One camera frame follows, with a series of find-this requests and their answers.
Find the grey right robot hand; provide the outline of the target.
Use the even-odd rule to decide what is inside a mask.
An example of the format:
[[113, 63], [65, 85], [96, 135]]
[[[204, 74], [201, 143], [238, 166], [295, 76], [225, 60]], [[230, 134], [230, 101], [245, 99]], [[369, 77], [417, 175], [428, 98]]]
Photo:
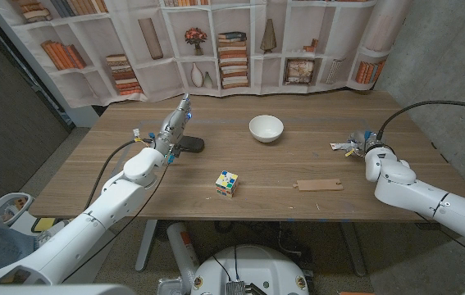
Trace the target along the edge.
[[370, 130], [356, 130], [348, 139], [348, 146], [344, 149], [347, 156], [365, 157], [367, 149], [377, 143], [377, 133]]

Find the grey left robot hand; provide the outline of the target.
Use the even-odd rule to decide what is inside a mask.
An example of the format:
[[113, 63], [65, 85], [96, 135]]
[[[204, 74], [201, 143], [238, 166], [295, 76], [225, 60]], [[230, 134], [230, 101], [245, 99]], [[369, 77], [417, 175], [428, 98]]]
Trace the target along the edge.
[[166, 155], [182, 138], [191, 117], [190, 95], [186, 93], [178, 107], [162, 122], [159, 134], [154, 139], [155, 149]]

